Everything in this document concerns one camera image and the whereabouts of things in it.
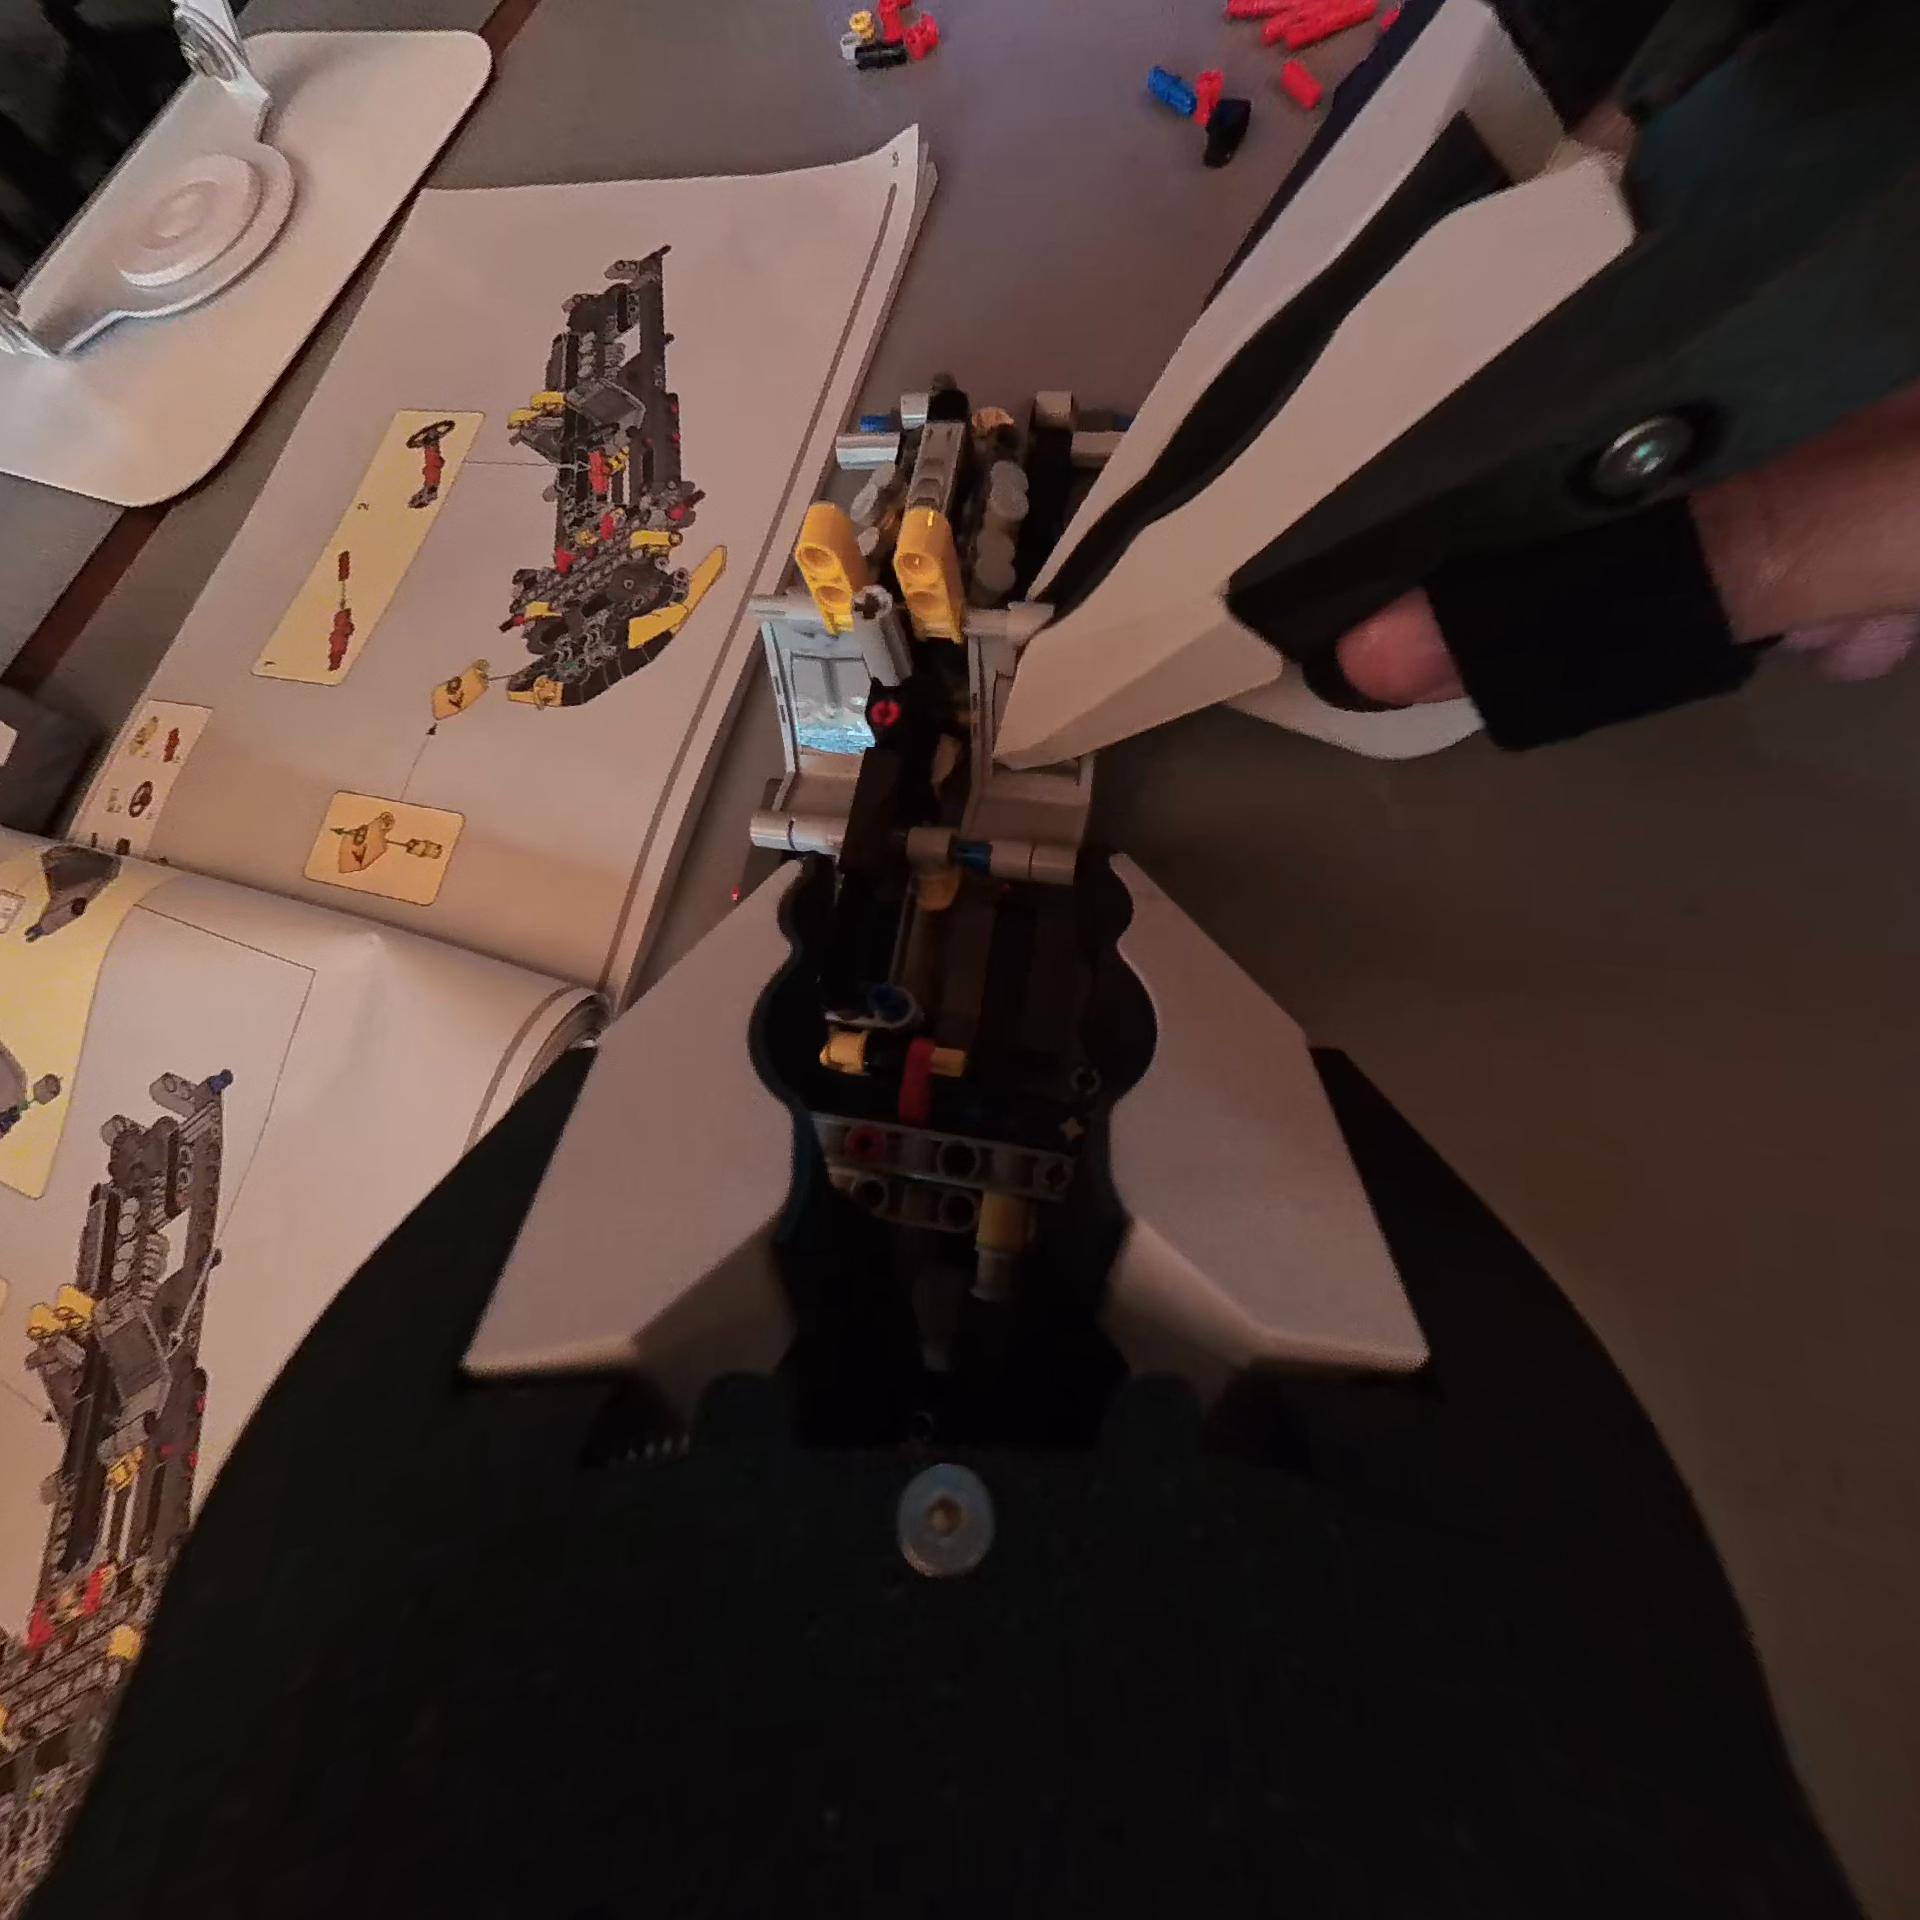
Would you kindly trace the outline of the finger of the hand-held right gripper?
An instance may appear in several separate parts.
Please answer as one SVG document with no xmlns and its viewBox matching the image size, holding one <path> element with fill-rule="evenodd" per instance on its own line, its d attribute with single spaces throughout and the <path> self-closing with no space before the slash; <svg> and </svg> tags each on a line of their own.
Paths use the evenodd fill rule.
<svg viewBox="0 0 1920 1920">
<path fill-rule="evenodd" d="M 1248 451 L 1024 646 L 997 760 L 1076 760 L 1273 681 L 1280 653 L 1227 611 L 1229 576 L 1573 297 L 1635 230 L 1605 152 L 1573 152 L 1446 214 L 1344 318 Z"/>
<path fill-rule="evenodd" d="M 1492 5 L 1408 5 L 1334 89 L 1026 595 L 1083 601 L 1130 541 L 1237 463 L 1433 225 L 1538 174 L 1561 127 Z"/>
</svg>

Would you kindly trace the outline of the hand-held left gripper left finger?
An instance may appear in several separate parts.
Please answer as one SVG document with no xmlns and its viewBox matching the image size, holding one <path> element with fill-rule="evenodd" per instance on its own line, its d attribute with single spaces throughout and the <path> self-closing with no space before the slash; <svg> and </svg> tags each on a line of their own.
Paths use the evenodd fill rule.
<svg viewBox="0 0 1920 1920">
<path fill-rule="evenodd" d="M 602 1037 L 475 1325 L 472 1377 L 768 1373 L 793 1337 L 776 1229 L 795 1120 L 753 1017 L 792 956 L 781 864 Z"/>
</svg>

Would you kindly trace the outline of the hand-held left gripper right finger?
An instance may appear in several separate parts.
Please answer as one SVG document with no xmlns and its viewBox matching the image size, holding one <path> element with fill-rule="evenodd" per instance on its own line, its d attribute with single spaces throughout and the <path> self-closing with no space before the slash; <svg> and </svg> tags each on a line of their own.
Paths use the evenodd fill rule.
<svg viewBox="0 0 1920 1920">
<path fill-rule="evenodd" d="M 1101 1325 L 1138 1375 L 1411 1375 L 1425 1331 L 1302 1029 L 1128 854 L 1118 939 L 1156 1037 L 1112 1112 Z"/>
</svg>

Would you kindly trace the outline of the lego car chassis model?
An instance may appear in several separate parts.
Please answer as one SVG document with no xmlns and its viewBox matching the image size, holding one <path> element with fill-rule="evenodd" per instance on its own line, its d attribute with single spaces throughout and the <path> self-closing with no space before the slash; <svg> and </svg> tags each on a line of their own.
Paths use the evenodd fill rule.
<svg viewBox="0 0 1920 1920">
<path fill-rule="evenodd" d="M 1112 884 L 1085 843 L 1050 889 L 956 841 L 966 615 L 1035 605 L 1024 587 L 1089 477 L 1080 421 L 1068 392 L 1011 414 L 934 374 L 857 430 L 854 491 L 806 509 L 754 605 L 784 768 L 753 841 L 806 869 L 754 1017 L 795 1120 L 776 1247 L 803 1315 L 894 1288 L 1048 1328 L 1098 1317 L 1118 1240 Z"/>
</svg>

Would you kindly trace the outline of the grey lego panel piece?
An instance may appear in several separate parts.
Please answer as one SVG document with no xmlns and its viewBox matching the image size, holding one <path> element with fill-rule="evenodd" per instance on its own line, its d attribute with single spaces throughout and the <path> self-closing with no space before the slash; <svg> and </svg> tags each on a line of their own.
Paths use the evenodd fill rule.
<svg viewBox="0 0 1920 1920">
<path fill-rule="evenodd" d="M 956 841 L 995 880 L 1068 889 L 1085 843 L 1094 758 L 1017 771 L 1000 743 L 1024 646 L 1048 615 L 1029 603 L 966 612 L 966 801 Z"/>
</svg>

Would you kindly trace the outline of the open lego instruction booklet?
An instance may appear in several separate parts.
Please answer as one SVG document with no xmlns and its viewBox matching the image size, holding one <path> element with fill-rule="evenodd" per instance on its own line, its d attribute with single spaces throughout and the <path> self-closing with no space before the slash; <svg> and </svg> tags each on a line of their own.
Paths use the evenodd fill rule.
<svg viewBox="0 0 1920 1920">
<path fill-rule="evenodd" d="M 915 131 L 420 196 L 69 839 L 4 832 L 4 1902 L 256 1406 L 630 987 Z"/>
</svg>

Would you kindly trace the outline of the person's right hand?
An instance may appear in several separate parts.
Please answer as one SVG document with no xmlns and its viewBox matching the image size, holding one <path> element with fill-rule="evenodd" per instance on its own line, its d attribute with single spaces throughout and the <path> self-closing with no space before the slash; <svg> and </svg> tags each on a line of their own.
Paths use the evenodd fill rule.
<svg viewBox="0 0 1920 1920">
<path fill-rule="evenodd" d="M 1443 567 L 1329 664 L 1386 709 L 1469 699 L 1520 749 L 1739 687 L 1736 646 L 1834 678 L 1915 646 L 1917 389 L 1760 469 L 1582 534 Z"/>
</svg>

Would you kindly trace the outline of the pile of red blue pins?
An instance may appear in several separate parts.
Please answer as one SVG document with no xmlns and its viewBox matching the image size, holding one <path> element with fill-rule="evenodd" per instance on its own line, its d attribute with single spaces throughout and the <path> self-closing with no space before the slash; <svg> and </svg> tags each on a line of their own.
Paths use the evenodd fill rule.
<svg viewBox="0 0 1920 1920">
<path fill-rule="evenodd" d="M 1220 5 L 1220 14 L 1227 22 L 1260 27 L 1260 44 L 1284 55 L 1277 72 L 1280 96 L 1300 112 L 1314 112 L 1324 102 L 1325 87 L 1306 62 L 1309 47 L 1363 30 L 1386 33 L 1400 22 L 1403 5 L 1227 1 Z M 848 14 L 836 52 L 859 72 L 882 72 L 924 64 L 939 46 L 942 24 L 928 5 L 877 1 Z M 1184 76 L 1153 64 L 1145 71 L 1142 94 L 1197 131 L 1206 168 L 1233 161 L 1253 126 L 1253 100 L 1229 94 L 1225 71 L 1218 65 Z"/>
</svg>

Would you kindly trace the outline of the white monitor stand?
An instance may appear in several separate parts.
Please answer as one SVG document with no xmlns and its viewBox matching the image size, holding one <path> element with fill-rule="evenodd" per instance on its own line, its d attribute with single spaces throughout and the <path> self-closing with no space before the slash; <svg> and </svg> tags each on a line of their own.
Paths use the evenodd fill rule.
<svg viewBox="0 0 1920 1920">
<path fill-rule="evenodd" d="M 492 64 L 392 5 L 4 5 L 4 477 L 208 477 Z"/>
</svg>

